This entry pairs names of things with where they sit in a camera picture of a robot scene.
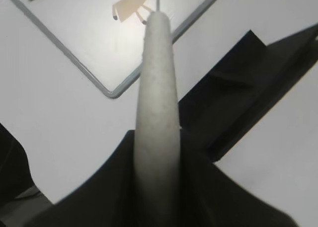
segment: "drawing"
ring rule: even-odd
[[[113,5],[113,18],[123,22],[135,13],[140,22],[146,25],[147,22],[140,15],[138,9],[142,7],[149,13],[153,12],[153,10],[144,5],[145,2],[146,0],[120,0]]]

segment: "silver frame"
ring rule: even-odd
[[[138,78],[140,75],[141,65],[139,65],[126,79],[119,84],[114,91],[109,91],[90,71],[80,62],[80,60],[73,55],[73,53],[20,1],[11,0],[24,14],[28,17],[50,40],[57,46],[71,62],[77,66],[87,78],[93,82],[96,87],[107,97],[115,99],[122,95]],[[172,33],[173,43],[175,43],[186,30],[194,24],[202,14],[212,5],[216,0],[205,0],[201,5],[194,10],[190,16],[181,23],[181,25]]]

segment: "black panel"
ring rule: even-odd
[[[218,161],[317,61],[318,25],[265,46],[251,31],[180,101],[181,126]]]

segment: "metal wire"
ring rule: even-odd
[[[156,10],[160,11],[160,0],[156,0]]]

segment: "white cylindrical rod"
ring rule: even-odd
[[[134,146],[139,216],[147,226],[176,225],[180,129],[169,18],[147,21]]]

